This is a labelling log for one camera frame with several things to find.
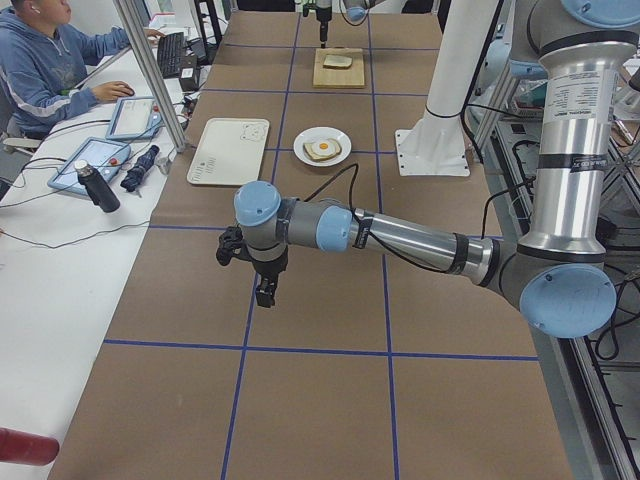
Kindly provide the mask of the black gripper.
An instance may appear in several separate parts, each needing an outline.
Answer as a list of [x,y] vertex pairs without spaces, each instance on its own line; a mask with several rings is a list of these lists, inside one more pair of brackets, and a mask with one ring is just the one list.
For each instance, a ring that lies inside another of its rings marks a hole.
[[329,22],[332,19],[332,0],[315,1],[316,18],[320,22],[320,46],[325,48],[328,41]]
[[250,247],[249,254],[254,270],[261,276],[255,289],[256,302],[260,307],[275,306],[276,280],[288,264],[288,246],[276,245],[267,250]]

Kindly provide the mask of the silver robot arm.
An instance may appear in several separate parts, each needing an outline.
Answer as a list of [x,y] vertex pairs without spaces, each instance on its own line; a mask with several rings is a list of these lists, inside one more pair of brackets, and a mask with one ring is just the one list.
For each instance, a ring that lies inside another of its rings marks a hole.
[[[379,4],[379,1],[376,0],[343,1],[343,16],[349,23],[358,25],[377,4]],[[324,49],[328,42],[329,23],[333,15],[333,2],[330,0],[311,1],[304,10],[315,11],[316,19],[319,22],[320,47]]]
[[542,18],[531,25],[529,47],[549,74],[548,98],[593,87],[595,103],[547,112],[537,173],[509,190],[533,200],[528,231],[517,242],[471,239],[348,205],[284,198],[272,184],[254,181],[235,195],[238,224],[221,236],[219,262],[235,257],[252,263],[260,278],[256,300],[271,307],[290,246],[379,249],[434,273],[468,277],[550,336],[613,331],[626,286],[604,270],[597,216],[613,74],[638,38],[639,5],[557,1],[536,10]]

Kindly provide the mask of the person's hand on mouse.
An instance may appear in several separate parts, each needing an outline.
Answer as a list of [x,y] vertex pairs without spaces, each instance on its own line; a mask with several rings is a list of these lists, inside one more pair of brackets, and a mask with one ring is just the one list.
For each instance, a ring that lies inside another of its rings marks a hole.
[[119,98],[124,98],[124,97],[117,97],[117,91],[114,90],[114,87],[117,84],[125,84],[128,85],[126,82],[123,81],[112,81],[112,82],[107,82],[107,83],[103,83],[100,85],[97,85],[95,87],[92,88],[92,93],[94,94],[94,96],[96,97],[96,99],[100,102],[100,103],[110,103],[110,102],[115,102],[117,101]]

